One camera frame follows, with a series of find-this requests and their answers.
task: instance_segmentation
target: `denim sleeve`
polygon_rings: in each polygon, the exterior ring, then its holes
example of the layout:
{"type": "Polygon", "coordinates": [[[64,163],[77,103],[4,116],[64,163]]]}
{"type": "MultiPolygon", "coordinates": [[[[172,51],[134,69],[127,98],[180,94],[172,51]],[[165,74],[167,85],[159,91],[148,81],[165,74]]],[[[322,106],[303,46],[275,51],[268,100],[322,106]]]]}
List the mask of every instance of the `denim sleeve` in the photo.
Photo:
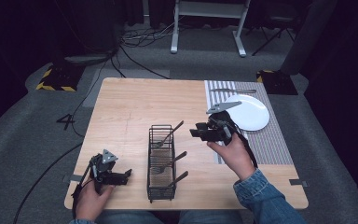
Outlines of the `denim sleeve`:
{"type": "Polygon", "coordinates": [[[86,219],[74,219],[69,224],[96,224],[96,223],[86,219]]]}
{"type": "Polygon", "coordinates": [[[234,190],[242,206],[254,213],[256,223],[306,223],[258,169],[249,178],[236,182],[234,190]]]}

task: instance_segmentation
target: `round plate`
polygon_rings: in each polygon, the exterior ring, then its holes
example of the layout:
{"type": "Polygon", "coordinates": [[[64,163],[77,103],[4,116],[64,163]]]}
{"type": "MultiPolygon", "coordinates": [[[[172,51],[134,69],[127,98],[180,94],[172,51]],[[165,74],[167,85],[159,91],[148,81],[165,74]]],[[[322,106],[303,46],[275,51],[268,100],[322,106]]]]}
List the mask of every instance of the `round plate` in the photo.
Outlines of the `round plate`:
{"type": "Polygon", "coordinates": [[[227,110],[231,119],[243,130],[257,131],[269,123],[269,111],[259,100],[248,95],[232,95],[226,102],[241,101],[242,104],[227,110]]]}

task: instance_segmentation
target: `black wire rack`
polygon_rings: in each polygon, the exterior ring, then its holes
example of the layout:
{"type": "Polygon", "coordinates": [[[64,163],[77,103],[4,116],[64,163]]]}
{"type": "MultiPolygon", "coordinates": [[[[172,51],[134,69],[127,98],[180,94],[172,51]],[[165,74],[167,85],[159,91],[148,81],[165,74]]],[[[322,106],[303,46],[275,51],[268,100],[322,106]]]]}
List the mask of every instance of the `black wire rack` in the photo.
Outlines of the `black wire rack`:
{"type": "Polygon", "coordinates": [[[170,185],[176,178],[175,163],[169,164],[175,157],[171,125],[152,125],[149,129],[147,196],[153,200],[172,200],[176,184],[170,185]]]}

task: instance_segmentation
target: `white desk frame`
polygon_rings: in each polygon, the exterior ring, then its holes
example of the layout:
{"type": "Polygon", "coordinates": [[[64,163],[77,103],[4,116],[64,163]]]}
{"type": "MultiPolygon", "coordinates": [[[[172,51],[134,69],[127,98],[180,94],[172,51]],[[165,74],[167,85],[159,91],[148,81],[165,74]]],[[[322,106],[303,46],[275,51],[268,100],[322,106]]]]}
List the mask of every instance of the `white desk frame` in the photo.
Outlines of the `white desk frame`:
{"type": "Polygon", "coordinates": [[[235,43],[241,57],[246,56],[245,48],[241,41],[241,31],[248,13],[250,0],[243,4],[222,4],[222,3],[204,3],[204,2],[187,2],[176,0],[174,27],[172,35],[171,53],[178,51],[179,39],[179,15],[184,16],[203,16],[203,17],[220,17],[240,19],[238,30],[233,31],[235,43]]]}

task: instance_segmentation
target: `knife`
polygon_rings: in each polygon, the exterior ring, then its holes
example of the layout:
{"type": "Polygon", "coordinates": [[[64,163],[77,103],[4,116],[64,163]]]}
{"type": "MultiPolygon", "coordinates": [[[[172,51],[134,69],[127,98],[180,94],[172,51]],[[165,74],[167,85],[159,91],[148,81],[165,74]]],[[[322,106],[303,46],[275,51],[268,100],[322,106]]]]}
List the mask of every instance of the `knife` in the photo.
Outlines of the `knife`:
{"type": "Polygon", "coordinates": [[[255,90],[232,90],[229,88],[211,89],[211,91],[228,91],[228,92],[240,92],[240,93],[255,93],[255,90]]]}

